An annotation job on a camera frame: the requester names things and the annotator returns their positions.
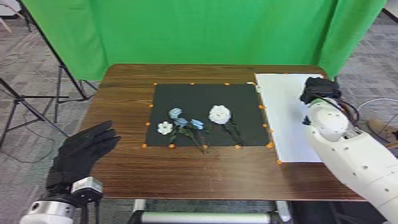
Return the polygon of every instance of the artificial flower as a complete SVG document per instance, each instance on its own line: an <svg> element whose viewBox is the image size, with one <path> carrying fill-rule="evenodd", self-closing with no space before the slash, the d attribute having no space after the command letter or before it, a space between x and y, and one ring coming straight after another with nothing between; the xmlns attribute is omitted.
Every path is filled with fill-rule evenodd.
<svg viewBox="0 0 398 224"><path fill-rule="evenodd" d="M161 135L167 135L167 134L170 133L170 131L172 131L172 124L170 124L167 121L163 121L163 122L158 124L158 133L160 133Z"/></svg>
<svg viewBox="0 0 398 224"><path fill-rule="evenodd" d="M208 115L208 119L216 123L216 124L225 124L229 119L231 119L231 111L225 108L224 105L220 106L213 106L211 110L209 110L209 115Z"/></svg>
<svg viewBox="0 0 398 224"><path fill-rule="evenodd" d="M177 119L179 114L183 113L183 110L179 108L174 108L169 111L170 119Z"/></svg>
<svg viewBox="0 0 398 224"><path fill-rule="evenodd" d="M174 120L174 124L176 124L176 126L184 127L186 124L188 124L186 119L184 119L184 118L177 118L177 119Z"/></svg>
<svg viewBox="0 0 398 224"><path fill-rule="evenodd" d="M199 130L202 130L202 122L195 119L190 120L190 124L195 126Z"/></svg>

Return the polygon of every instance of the green backdrop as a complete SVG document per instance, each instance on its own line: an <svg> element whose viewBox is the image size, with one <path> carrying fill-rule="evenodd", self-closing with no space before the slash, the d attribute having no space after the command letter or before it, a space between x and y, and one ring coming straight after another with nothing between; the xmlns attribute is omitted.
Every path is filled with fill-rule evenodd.
<svg viewBox="0 0 398 224"><path fill-rule="evenodd" d="M312 64L336 76L385 0L23 0L78 79L113 63Z"/></svg>

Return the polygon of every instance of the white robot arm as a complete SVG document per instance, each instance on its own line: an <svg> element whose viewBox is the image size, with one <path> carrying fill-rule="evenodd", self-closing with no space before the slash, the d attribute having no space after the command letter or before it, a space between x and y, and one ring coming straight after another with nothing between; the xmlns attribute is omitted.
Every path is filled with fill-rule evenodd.
<svg viewBox="0 0 398 224"><path fill-rule="evenodd" d="M369 134L352 126L337 108L332 98L312 100L307 141L337 180L398 224L398 160Z"/></svg>

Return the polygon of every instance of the orange marker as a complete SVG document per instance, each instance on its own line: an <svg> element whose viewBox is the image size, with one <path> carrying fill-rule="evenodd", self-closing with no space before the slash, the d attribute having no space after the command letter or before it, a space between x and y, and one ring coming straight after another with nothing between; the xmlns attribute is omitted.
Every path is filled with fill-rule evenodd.
<svg viewBox="0 0 398 224"><path fill-rule="evenodd" d="M273 148L273 142L270 142L268 144L266 144L266 149L272 149Z"/></svg>

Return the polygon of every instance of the white paper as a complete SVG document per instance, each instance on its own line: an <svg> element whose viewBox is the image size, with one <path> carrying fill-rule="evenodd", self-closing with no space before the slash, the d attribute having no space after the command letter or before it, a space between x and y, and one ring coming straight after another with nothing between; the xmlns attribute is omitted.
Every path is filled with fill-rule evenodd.
<svg viewBox="0 0 398 224"><path fill-rule="evenodd" d="M321 162L304 136L307 106L300 101L304 84L318 74L256 74L266 119L280 162Z"/></svg>

